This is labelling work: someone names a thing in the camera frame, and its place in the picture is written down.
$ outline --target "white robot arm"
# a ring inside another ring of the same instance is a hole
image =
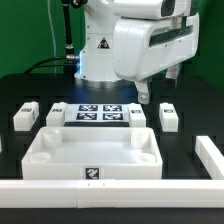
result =
[[[168,69],[175,78],[180,63],[198,47],[199,16],[196,0],[115,0],[121,16],[113,39],[113,68],[119,78],[134,81],[139,102],[149,103],[147,78]]]

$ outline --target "robot label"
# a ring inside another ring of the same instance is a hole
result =
[[[105,37],[103,37],[103,39],[101,40],[98,48],[99,49],[110,49],[109,44],[107,43],[107,40]]]

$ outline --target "white container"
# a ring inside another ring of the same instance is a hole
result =
[[[164,132],[178,132],[179,118],[173,104],[161,103],[159,118]]]
[[[24,103],[13,117],[15,131],[30,131],[39,116],[39,105],[37,102]]]
[[[161,179],[162,159],[150,128],[45,127],[22,170],[27,180]]]

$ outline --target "black table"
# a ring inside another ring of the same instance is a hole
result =
[[[163,159],[163,178],[210,179],[194,152],[195,140],[198,135],[208,135],[223,153],[224,96],[194,76],[181,76],[176,89],[164,88],[163,78],[153,77],[152,103],[143,106]],[[24,102],[31,101],[39,103],[38,120],[31,131],[14,132],[13,116]],[[22,179],[21,159],[57,102],[137,103],[137,91],[134,86],[102,90],[78,87],[69,77],[55,74],[5,76],[0,80],[0,179]],[[178,133],[161,129],[159,104],[163,102],[176,108]],[[0,209],[0,219],[2,223],[223,223],[224,209]]]

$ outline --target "green wall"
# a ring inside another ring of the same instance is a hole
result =
[[[70,12],[74,47],[78,52],[84,45],[83,9],[71,8]],[[51,0],[51,13],[57,55],[64,56],[65,34],[61,0]],[[52,56],[47,0],[0,1],[0,77],[23,72],[34,63]]]
[[[224,1],[199,0],[200,37],[197,55],[184,73],[200,76],[224,94]]]
[[[185,74],[202,77],[222,93],[224,93],[223,9],[223,0],[199,0],[201,20],[199,49],[197,55],[184,64],[183,70]],[[57,55],[64,55],[61,0],[51,0],[51,12],[58,47]],[[83,9],[71,8],[70,12],[74,46],[75,51],[78,52],[84,45]],[[0,77],[23,72],[35,62],[52,56],[47,0],[1,1]]]

